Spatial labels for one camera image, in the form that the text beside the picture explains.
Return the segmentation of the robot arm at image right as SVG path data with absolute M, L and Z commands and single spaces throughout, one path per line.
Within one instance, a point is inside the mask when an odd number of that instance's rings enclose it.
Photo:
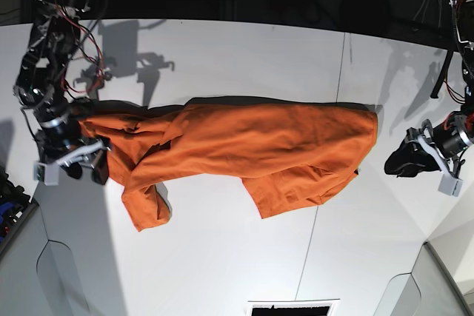
M 458 179 L 465 152 L 473 146 L 473 0 L 448 0 L 451 8 L 453 45 L 447 51 L 431 98 L 442 86 L 460 105 L 437 126 L 425 120 L 421 128 L 409 128 L 399 148 L 386 160 L 384 172 L 399 178 L 414 178 L 421 172 L 439 171 Z M 464 92 L 457 93 L 447 79 L 454 52 L 461 56 Z

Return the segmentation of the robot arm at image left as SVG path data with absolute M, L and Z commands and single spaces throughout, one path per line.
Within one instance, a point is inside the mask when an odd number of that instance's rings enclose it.
M 100 185 L 112 175 L 117 144 L 79 129 L 93 115 L 299 101 L 407 107 L 428 72 L 427 47 L 384 38 L 198 20 L 96 19 L 85 27 L 77 7 L 39 4 L 13 90 L 39 124 L 33 175 L 48 186 L 85 169 Z

